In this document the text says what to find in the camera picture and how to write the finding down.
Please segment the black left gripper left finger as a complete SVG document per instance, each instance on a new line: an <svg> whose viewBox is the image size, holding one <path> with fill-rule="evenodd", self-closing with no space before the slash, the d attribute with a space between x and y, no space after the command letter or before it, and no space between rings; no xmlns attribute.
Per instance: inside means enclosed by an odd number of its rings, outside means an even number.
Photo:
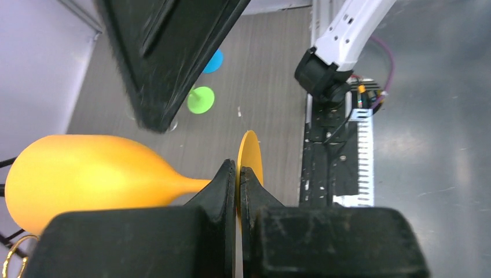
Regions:
<svg viewBox="0 0 491 278"><path fill-rule="evenodd" d="M182 206L57 216L24 277L234 277L235 162Z"/></svg>

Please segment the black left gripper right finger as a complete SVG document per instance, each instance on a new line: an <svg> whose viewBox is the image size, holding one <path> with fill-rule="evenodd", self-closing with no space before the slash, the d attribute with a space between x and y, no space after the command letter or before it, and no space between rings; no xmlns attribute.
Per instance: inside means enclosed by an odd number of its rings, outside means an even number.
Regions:
<svg viewBox="0 0 491 278"><path fill-rule="evenodd" d="M416 235L384 207L287 207L240 170L244 277L429 277Z"/></svg>

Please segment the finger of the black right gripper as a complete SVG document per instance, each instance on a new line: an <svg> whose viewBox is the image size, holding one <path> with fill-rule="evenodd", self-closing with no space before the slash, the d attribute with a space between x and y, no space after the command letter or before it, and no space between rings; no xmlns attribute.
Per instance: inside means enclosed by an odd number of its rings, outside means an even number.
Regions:
<svg viewBox="0 0 491 278"><path fill-rule="evenodd" d="M174 119L247 5L223 0L97 1L135 114L146 122Z"/></svg>

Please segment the blue wine glass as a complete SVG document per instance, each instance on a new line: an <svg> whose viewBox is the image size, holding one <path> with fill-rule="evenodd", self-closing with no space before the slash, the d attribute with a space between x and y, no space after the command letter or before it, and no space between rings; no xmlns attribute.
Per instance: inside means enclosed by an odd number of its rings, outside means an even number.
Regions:
<svg viewBox="0 0 491 278"><path fill-rule="evenodd" d="M224 60L223 52L220 49L218 49L207 63L202 73L210 74L217 71L221 67L223 60Z"/></svg>

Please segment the green wine glass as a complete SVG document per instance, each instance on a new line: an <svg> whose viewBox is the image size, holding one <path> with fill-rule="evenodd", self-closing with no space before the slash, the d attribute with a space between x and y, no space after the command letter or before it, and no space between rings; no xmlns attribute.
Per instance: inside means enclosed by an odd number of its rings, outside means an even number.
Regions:
<svg viewBox="0 0 491 278"><path fill-rule="evenodd" d="M193 87L188 95L187 107L193 114L203 114L211 109L214 101L215 94L210 87Z"/></svg>

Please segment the orange wine glass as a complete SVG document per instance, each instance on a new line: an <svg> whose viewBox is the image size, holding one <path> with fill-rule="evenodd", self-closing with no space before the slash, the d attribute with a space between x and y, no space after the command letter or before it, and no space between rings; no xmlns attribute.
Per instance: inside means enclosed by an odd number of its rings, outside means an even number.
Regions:
<svg viewBox="0 0 491 278"><path fill-rule="evenodd" d="M165 209L209 180L176 171L147 146L124 137L59 134L38 139L10 167L5 202L14 222L40 235L58 215Z"/></svg>

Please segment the clear wine glass front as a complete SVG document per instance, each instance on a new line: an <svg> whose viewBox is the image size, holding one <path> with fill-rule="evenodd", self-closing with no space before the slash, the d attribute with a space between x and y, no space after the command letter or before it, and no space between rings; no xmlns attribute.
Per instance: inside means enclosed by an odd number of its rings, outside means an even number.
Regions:
<svg viewBox="0 0 491 278"><path fill-rule="evenodd" d="M131 107L127 107L125 110L126 116L133 120L140 129L145 129L157 134L165 134L174 131L178 126L177 118L172 119L170 122L159 123L143 121L138 115L135 114Z"/></svg>

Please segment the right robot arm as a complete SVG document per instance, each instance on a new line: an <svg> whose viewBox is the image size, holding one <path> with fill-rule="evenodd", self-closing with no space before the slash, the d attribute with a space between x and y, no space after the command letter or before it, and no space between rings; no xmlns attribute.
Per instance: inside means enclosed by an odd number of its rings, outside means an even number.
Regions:
<svg viewBox="0 0 491 278"><path fill-rule="evenodd" d="M247 1L97 1L139 127L165 133ZM348 89L361 51L393 1L346 1L294 77L321 103Z"/></svg>

